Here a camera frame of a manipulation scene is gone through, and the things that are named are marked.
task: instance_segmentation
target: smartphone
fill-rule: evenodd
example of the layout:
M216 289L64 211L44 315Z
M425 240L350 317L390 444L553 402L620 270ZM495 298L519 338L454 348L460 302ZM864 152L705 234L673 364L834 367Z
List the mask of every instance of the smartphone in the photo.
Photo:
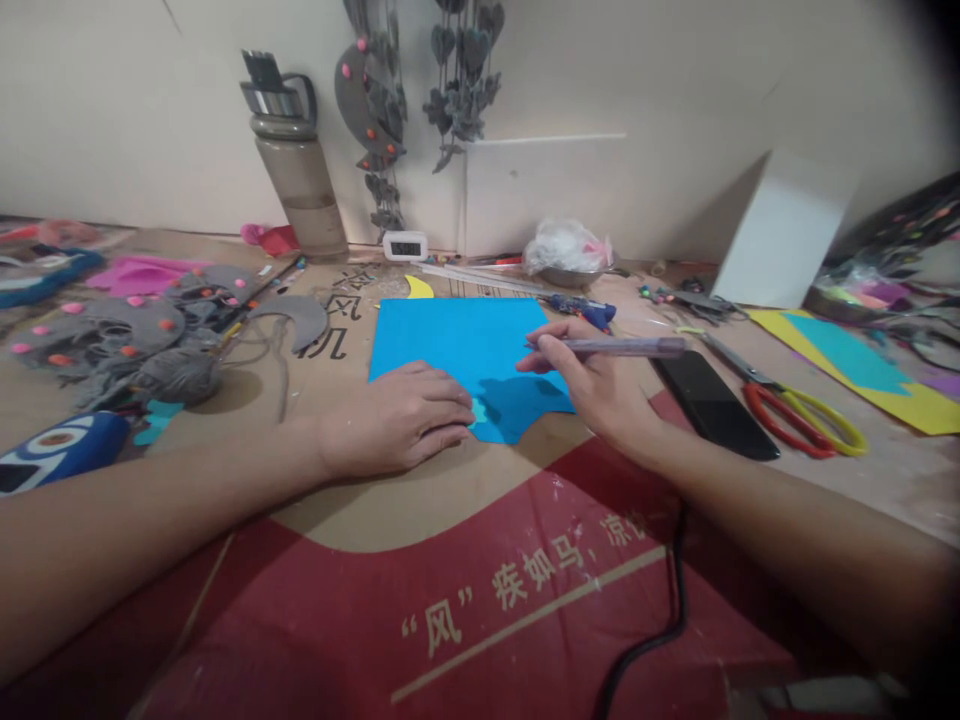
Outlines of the smartphone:
M703 355L654 358L653 366L703 438L751 460L776 460L780 449Z

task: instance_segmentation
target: white board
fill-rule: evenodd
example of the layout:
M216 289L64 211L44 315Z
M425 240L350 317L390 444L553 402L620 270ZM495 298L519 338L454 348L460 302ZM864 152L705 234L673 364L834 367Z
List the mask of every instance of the white board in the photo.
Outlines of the white board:
M622 234L630 223L626 142L626 135L583 135L470 145L460 251L523 250L545 217L576 218L600 238Z
M744 305L800 307L859 183L859 173L776 149L712 293Z

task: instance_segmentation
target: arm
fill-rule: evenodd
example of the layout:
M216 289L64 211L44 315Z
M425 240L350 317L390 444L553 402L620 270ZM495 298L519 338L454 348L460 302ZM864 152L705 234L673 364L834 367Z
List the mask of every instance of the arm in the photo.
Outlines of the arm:
M0 501L0 686L219 533L334 479L411 468L469 436L469 394L413 363L348 406Z
M518 369L556 367L592 430L673 482L868 661L893 672L915 668L947 621L955 551L861 503L661 422L624 359L581 362L554 339L595 332L577 320L541 328L529 338L539 352Z

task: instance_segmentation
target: water bottle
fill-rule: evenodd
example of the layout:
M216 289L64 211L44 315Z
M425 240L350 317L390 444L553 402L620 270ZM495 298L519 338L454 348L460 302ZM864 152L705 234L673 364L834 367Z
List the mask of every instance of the water bottle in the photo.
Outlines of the water bottle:
M272 53L243 51L250 73L240 89L253 112L250 129L287 220L312 262L342 260L349 253L330 173L317 140L317 96L300 73L280 74ZM307 114L300 94L287 81L303 83Z

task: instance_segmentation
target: hand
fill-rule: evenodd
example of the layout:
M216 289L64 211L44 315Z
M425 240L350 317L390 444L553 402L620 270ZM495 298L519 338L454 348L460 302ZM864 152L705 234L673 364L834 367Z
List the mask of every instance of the hand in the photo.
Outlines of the hand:
M591 354L579 358L557 338L606 337L577 318L550 323L527 335L538 350L517 363L520 372L558 370L570 388L577 414L593 432L619 449L659 434L660 418L650 407L626 358Z
M330 479L409 470L470 437L470 393L422 360L377 378L320 420Z

